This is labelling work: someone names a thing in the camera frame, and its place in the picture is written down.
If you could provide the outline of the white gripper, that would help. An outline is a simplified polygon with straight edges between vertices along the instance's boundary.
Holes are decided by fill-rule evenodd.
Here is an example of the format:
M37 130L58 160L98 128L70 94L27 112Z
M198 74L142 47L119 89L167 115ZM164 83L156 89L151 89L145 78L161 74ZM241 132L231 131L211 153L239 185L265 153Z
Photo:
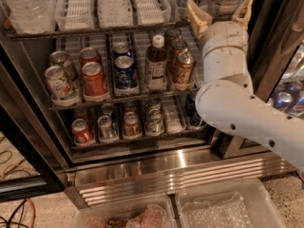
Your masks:
M217 48L248 49L247 27L252 15L253 0L243 0L232 16L232 21L216 22L212 25L212 16L200 9L193 0L187 0L187 12L190 26L199 39L199 48L203 56Z

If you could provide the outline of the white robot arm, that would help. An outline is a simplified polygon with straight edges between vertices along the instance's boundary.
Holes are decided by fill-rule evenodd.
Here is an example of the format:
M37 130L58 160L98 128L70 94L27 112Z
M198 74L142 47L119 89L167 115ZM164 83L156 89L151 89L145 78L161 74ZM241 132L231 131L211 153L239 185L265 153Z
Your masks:
M204 81L195 106L214 128L259 143L304 171L304 121L279 111L254 94L246 54L253 0L244 0L230 21L187 1L191 29L202 50Z

